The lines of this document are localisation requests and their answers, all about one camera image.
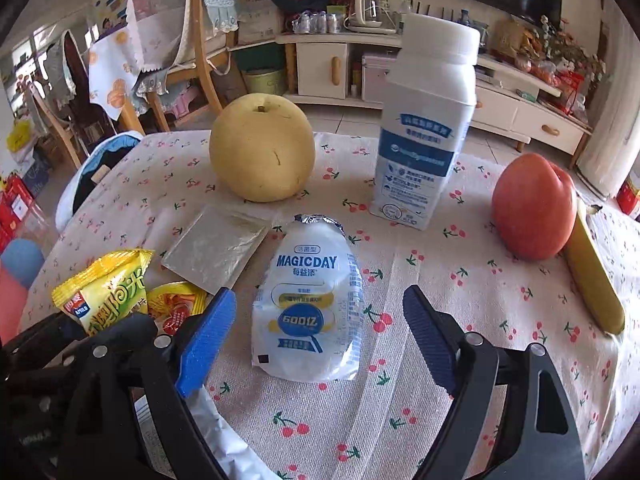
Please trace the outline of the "dining table orange print cloth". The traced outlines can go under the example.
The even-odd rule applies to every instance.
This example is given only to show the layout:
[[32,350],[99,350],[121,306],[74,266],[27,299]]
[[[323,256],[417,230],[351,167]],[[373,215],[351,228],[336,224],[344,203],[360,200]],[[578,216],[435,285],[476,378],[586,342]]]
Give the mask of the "dining table orange print cloth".
[[88,63],[90,103],[99,105],[108,118],[120,122],[126,131],[134,130],[144,136],[131,102],[140,70],[128,27],[97,41],[89,49]]

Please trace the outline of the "silver foil packet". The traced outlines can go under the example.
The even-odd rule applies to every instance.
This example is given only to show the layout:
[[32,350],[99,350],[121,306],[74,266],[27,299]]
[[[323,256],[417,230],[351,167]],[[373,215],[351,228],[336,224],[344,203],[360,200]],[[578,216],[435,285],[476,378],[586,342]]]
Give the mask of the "silver foil packet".
[[215,295],[223,287],[232,289],[270,228],[267,219],[208,205],[160,262],[180,278]]

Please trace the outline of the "blue cushioned stool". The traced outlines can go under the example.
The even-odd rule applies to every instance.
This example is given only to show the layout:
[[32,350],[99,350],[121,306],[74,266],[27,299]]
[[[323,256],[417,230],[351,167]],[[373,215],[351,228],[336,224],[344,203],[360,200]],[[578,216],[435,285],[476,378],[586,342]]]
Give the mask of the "blue cushioned stool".
[[43,266],[44,255],[32,240],[14,238],[4,248],[1,262],[24,289],[30,289]]

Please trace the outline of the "pink storage box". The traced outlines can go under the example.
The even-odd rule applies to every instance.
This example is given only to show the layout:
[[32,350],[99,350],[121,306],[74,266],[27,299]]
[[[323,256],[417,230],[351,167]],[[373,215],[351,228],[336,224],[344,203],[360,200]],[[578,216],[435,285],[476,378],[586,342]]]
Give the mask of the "pink storage box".
[[386,89],[386,78],[397,55],[391,53],[363,53],[361,58],[362,89],[364,102],[382,104]]

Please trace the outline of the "white wet wipes pack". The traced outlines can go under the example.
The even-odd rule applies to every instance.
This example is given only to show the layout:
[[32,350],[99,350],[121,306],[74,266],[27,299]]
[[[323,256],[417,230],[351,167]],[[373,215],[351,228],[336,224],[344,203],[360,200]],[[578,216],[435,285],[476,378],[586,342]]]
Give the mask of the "white wet wipes pack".
[[[216,405],[204,386],[186,400],[198,431],[229,479],[272,479],[278,476],[262,461],[250,446],[233,430],[218,413]],[[146,396],[134,402],[145,451],[152,467],[171,479],[176,475],[160,445]]]

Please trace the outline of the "pink plastic bucket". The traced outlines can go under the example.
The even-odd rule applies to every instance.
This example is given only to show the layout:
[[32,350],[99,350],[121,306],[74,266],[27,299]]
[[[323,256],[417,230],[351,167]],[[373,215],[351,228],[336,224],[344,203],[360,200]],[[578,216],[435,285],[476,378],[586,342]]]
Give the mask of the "pink plastic bucket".
[[0,273],[0,336],[6,344],[18,333],[28,292],[12,274],[1,267]]

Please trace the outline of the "electric kettle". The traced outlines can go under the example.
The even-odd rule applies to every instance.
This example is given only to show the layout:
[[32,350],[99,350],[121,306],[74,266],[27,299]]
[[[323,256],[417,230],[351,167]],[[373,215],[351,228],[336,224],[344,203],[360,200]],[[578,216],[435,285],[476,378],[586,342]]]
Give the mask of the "electric kettle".
[[396,35],[388,0],[352,0],[344,26],[350,32]]

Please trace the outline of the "yellow pear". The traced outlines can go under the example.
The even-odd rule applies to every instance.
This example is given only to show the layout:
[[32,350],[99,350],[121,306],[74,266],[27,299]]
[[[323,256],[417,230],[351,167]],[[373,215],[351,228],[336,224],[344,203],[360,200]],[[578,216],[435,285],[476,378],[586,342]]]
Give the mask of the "yellow pear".
[[314,133],[290,100],[250,93],[214,121],[209,158],[218,179],[244,200],[286,200],[303,189],[314,170]]

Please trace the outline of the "yellow snack bag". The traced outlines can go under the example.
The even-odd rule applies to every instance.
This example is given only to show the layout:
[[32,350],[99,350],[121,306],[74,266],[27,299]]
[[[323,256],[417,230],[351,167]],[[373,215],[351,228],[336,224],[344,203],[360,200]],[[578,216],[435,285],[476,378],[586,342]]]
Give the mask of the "yellow snack bag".
[[162,334],[175,335],[190,316],[205,310],[207,292],[186,281],[150,289],[145,273],[152,250],[109,252],[52,292],[58,309],[93,336],[133,313],[149,315]]

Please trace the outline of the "red gift bags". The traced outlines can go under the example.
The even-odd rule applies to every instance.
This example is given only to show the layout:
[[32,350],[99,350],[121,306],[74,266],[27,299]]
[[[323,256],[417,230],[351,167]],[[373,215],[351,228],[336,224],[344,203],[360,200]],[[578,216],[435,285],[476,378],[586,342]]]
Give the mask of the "red gift bags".
[[30,207],[35,203],[35,197],[14,172],[3,183],[0,203],[0,252],[17,237]]

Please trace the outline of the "light wooden chair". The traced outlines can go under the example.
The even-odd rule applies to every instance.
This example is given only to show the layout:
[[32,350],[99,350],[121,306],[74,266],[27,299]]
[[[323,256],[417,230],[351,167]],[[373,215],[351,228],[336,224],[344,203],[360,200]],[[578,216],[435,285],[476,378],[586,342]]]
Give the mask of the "light wooden chair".
[[239,28],[240,0],[127,0],[126,15],[134,59],[141,73],[157,74],[145,81],[140,93],[147,98],[160,94],[169,82],[161,72],[194,64],[194,78],[200,83],[209,108],[222,111],[212,73],[227,75],[230,68],[218,68],[209,57],[227,49],[227,36]]
[[73,167],[76,170],[79,170],[82,165],[82,161],[80,160],[76,148],[74,148],[73,146],[72,130],[70,130],[70,128],[68,127],[64,127],[62,125],[62,122],[60,122],[58,118],[56,118],[55,114],[51,112],[50,107],[48,107],[46,101],[42,98],[42,96],[40,96],[38,89],[32,82],[27,85],[27,88],[30,95],[36,102],[38,110],[40,110],[43,116],[47,118],[47,121],[50,122],[56,142],[58,142],[58,145],[65,152],[68,160],[73,165]]

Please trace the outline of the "cherry print tablecloth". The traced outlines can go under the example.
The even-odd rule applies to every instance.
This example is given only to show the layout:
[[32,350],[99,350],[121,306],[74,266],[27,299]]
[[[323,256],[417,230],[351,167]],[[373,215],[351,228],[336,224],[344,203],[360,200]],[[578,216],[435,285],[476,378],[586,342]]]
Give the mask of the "cherry print tablecloth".
[[[461,155],[425,231],[372,216],[378,141],[317,134],[314,173],[276,204],[243,203],[217,181],[207,131],[150,134],[91,193],[29,289],[20,329],[60,312],[56,285],[119,248],[154,250],[149,288],[177,281],[160,258],[207,205],[278,221],[235,283],[238,314],[206,387],[217,411],[283,479],[410,479],[451,405],[402,314],[418,284],[437,310],[494,346],[543,344],[574,414],[587,478],[611,459],[639,415],[639,291],[623,336],[597,326],[565,259],[524,262],[491,221],[502,168]],[[296,214],[340,222],[362,272],[360,367],[351,382],[300,384],[252,366],[252,303]]]

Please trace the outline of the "red apple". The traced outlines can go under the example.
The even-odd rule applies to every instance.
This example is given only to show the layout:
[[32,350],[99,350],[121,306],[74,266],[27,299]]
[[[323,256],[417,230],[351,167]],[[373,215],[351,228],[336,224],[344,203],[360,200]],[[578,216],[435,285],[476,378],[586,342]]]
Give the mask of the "red apple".
[[492,221],[509,252],[524,261],[546,260],[573,232],[577,194],[570,175],[536,154],[503,169],[491,197]]

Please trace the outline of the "white Magicday yogurt pouch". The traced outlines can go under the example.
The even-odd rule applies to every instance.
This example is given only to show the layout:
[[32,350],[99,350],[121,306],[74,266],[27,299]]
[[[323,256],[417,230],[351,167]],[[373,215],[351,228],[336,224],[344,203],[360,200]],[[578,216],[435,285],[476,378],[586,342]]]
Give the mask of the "white Magicday yogurt pouch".
[[362,275],[342,226],[298,214],[252,305],[252,365],[291,382],[348,382],[362,326]]

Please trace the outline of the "green trash can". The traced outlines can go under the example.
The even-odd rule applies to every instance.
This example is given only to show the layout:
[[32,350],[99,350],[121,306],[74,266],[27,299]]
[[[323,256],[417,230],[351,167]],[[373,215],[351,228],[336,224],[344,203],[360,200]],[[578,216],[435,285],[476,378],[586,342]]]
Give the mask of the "green trash can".
[[283,96],[288,90],[286,70],[264,68],[263,70],[244,70],[242,73],[248,93],[265,93]]

